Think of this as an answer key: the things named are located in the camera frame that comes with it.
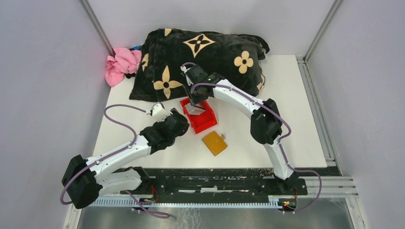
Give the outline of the yellow leather card holder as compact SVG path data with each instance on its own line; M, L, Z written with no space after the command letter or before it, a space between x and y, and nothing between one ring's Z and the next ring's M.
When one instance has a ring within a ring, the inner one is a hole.
M202 141L212 153L212 155L217 156L228 147L224 139L224 135L219 135L216 131L212 131L204 136L202 138Z

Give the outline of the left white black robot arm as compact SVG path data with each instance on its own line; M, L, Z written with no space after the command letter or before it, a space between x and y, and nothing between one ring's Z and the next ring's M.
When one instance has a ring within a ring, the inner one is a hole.
M175 143L183 136L190 125L185 116L175 108L168 116L144 128L139 134L130 127L134 137L107 153L83 158L72 157L62 178L63 190L60 202L63 205L73 204L81 209L92 204L99 196L135 190L139 194L149 191L150 181L141 176L138 170L120 168L137 159L150 156Z

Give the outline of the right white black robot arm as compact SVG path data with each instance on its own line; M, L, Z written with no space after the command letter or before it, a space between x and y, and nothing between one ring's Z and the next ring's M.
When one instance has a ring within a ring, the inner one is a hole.
M261 100L233 85L218 73L208 74L201 66L187 62L181 67L187 84L184 90L189 98L189 114L201 114L202 102L209 97L219 99L242 112L250 120L250 134L267 151L273 165L276 189L287 195L295 189L299 176L290 165L281 140L291 133L289 125L281 118L277 104L272 99Z

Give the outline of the red plastic bin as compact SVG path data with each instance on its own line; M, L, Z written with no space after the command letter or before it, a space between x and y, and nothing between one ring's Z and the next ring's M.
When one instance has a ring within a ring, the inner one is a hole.
M209 106L207 101L203 101L199 103L197 106L202 107L204 111L199 115L190 114L187 109L186 105L190 103L189 98L185 98L180 100L180 104L183 109L183 113L186 115L188 120L190 121L191 127L195 134L199 134L215 125L217 125L217 119L215 117L215 113L213 109Z

